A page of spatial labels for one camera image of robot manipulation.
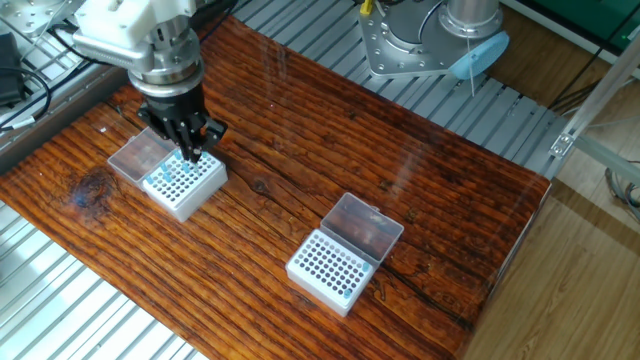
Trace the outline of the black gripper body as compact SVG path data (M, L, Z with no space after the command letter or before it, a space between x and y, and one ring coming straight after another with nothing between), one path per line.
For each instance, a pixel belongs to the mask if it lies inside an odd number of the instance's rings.
M170 97L145 96L144 107L150 108L160 117L184 123L189 129L202 124L208 111L204 104L203 86L198 85L188 92Z

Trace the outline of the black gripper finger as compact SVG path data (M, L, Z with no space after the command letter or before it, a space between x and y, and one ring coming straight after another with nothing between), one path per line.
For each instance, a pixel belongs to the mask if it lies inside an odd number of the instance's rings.
M194 130L193 160L198 161L211 147L215 146L228 129L226 123L211 117L204 117L202 124Z
M183 123L177 123L170 118L160 117L147 107L140 107L138 109L138 117L162 139L171 140L178 146L185 160L195 160L194 144L190 137L191 133Z

